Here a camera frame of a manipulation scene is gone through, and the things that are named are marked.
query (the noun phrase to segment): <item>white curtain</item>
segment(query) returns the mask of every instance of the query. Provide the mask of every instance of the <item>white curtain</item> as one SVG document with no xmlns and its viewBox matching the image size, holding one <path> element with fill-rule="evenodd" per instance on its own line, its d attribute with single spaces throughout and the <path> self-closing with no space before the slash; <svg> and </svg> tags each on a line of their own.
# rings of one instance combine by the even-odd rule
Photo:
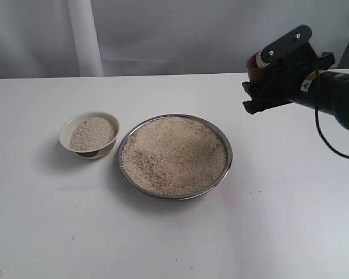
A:
<svg viewBox="0 0 349 279">
<path fill-rule="evenodd" d="M 300 24 L 338 62 L 349 0 L 0 0 L 0 78 L 245 71 Z"/>
</svg>

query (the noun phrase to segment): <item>uncooked rice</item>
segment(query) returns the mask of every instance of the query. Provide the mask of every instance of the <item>uncooked rice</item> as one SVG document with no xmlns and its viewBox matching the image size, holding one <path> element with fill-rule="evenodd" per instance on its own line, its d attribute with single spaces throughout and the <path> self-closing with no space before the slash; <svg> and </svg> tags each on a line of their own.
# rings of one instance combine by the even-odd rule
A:
<svg viewBox="0 0 349 279">
<path fill-rule="evenodd" d="M 115 126 L 103 117 L 91 117 L 73 131 L 70 147 L 76 151 L 90 151 L 108 144 L 116 135 Z"/>
<path fill-rule="evenodd" d="M 185 117 L 148 122 L 128 138 L 122 153 L 123 167 L 133 182 L 167 196 L 210 186 L 223 173 L 226 158 L 216 133 Z"/>
</svg>

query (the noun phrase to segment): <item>metal bowl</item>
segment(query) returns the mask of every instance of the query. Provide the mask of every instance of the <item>metal bowl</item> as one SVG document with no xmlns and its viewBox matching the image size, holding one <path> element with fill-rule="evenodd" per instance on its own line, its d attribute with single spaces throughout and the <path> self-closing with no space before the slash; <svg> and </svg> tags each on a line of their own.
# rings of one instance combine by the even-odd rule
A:
<svg viewBox="0 0 349 279">
<path fill-rule="evenodd" d="M 188 195 L 181 195 L 181 196 L 167 196 L 167 195 L 160 195 L 160 194 L 156 194 L 150 191 L 147 191 L 146 189 L 141 188 L 139 185 L 137 185 L 135 182 L 132 181 L 132 179 L 129 177 L 129 175 L 126 173 L 124 167 L 123 167 L 123 163 L 122 163 L 122 155 L 123 155 L 123 149 L 124 146 L 128 140 L 128 138 L 135 132 L 137 131 L 139 128 L 141 128 L 143 125 L 157 120 L 157 119 L 161 119 L 161 118 L 166 118 L 166 117 L 185 117 L 188 119 L 194 119 L 198 122 L 203 123 L 204 125 L 206 125 L 208 128 L 212 129 L 216 135 L 218 135 L 218 137 L 221 139 L 221 141 L 223 142 L 224 146 L 225 146 L 225 150 L 226 150 L 226 165 L 225 168 L 221 174 L 221 176 L 210 186 L 205 187 L 204 189 L 195 192 L 195 193 L 191 193 Z M 132 130 L 129 131 L 129 133 L 123 138 L 122 143 L 120 144 L 119 150 L 118 150 L 118 155 L 117 155 L 117 162 L 119 164 L 119 168 L 120 168 L 120 172 L 122 174 L 122 176 L 124 177 L 124 179 L 134 188 L 136 188 L 137 190 L 150 195 L 150 196 L 154 196 L 156 198 L 161 198 L 161 199 L 171 199 L 171 200 L 182 200 L 182 199 L 191 199 L 191 198 L 195 198 L 197 196 L 203 195 L 207 192 L 209 192 L 210 190 L 212 190 L 213 188 L 215 188 L 227 175 L 227 172 L 229 171 L 231 165 L 232 165 L 232 160 L 233 160 L 233 151 L 232 151 L 232 147 L 230 145 L 229 140 L 226 138 L 226 136 L 224 135 L 223 132 L 221 132 L 220 129 L 218 129 L 215 125 L 213 125 L 212 123 L 199 118 L 199 117 L 195 117 L 192 115 L 160 115 L 157 117 L 153 117 L 151 119 L 148 119 L 146 121 L 143 121 L 142 123 L 140 123 L 139 125 L 135 126 Z"/>
</svg>

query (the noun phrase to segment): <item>white ceramic bowl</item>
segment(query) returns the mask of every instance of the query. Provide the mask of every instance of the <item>white ceramic bowl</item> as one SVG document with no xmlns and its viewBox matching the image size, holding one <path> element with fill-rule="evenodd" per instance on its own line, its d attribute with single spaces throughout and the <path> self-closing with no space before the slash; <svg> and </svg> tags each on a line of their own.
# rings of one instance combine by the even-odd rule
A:
<svg viewBox="0 0 349 279">
<path fill-rule="evenodd" d="M 115 129 L 116 129 L 115 137 L 108 144 L 98 149 L 89 150 L 89 151 L 77 151 L 77 150 L 71 149 L 70 140 L 71 140 L 72 133 L 77 128 L 77 126 L 79 126 L 82 122 L 86 121 L 91 117 L 103 117 L 104 119 L 109 120 L 115 126 Z M 119 131 L 120 131 L 120 125 L 115 116 L 105 112 L 85 112 L 71 118 L 69 121 L 66 122 L 65 125 L 63 125 L 59 133 L 59 142 L 68 151 L 71 151 L 84 159 L 96 159 L 96 158 L 105 156 L 111 151 L 111 149 L 115 145 L 117 136 L 119 135 Z"/>
</svg>

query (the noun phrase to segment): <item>wire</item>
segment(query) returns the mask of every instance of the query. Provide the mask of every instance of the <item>wire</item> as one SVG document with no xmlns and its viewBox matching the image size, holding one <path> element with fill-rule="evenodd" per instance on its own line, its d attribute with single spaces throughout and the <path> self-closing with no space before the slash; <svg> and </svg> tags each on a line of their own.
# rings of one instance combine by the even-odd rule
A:
<svg viewBox="0 0 349 279">
<path fill-rule="evenodd" d="M 314 107 L 314 114 L 315 114 L 315 126 L 316 126 L 316 130 L 318 131 L 318 134 L 320 136 L 320 138 L 322 139 L 322 141 L 325 143 L 325 145 L 327 145 L 327 147 L 334 152 L 335 154 L 339 155 L 340 157 L 349 159 L 349 155 L 346 155 L 344 153 L 341 153 L 340 151 L 336 150 L 326 139 L 326 137 L 323 135 L 322 130 L 320 129 L 320 125 L 319 125 L 319 117 L 318 117 L 318 110 L 319 110 L 319 100 L 320 100 L 320 95 L 321 95 L 321 91 L 320 91 L 320 81 L 319 81 L 319 70 L 317 68 L 317 66 L 314 65 L 314 69 L 315 69 L 315 74 L 316 74 L 316 86 L 318 89 L 318 92 L 316 94 L 316 100 L 315 100 L 315 107 Z"/>
</svg>

